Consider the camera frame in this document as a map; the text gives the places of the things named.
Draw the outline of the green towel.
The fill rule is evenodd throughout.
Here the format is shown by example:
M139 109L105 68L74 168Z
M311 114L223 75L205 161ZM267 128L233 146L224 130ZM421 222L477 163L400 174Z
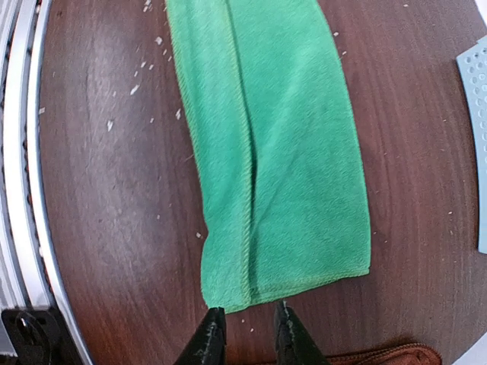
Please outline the green towel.
M201 291L235 313L366 275L349 92L315 1L169 1L208 236Z

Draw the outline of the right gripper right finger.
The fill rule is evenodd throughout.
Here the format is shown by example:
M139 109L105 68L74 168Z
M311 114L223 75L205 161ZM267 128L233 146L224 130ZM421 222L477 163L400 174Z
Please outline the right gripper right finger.
M277 302L274 326L277 364L329 365L329 361L285 300Z

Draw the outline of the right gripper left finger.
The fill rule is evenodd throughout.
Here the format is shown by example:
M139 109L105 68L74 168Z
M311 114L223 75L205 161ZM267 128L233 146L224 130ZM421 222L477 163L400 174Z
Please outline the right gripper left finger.
M221 307L210 308L174 365L224 365L225 352L225 311Z

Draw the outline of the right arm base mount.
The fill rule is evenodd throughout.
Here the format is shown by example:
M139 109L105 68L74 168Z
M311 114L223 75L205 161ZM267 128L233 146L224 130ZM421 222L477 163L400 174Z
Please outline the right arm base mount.
M58 309L5 309L1 318L18 364L83 364Z

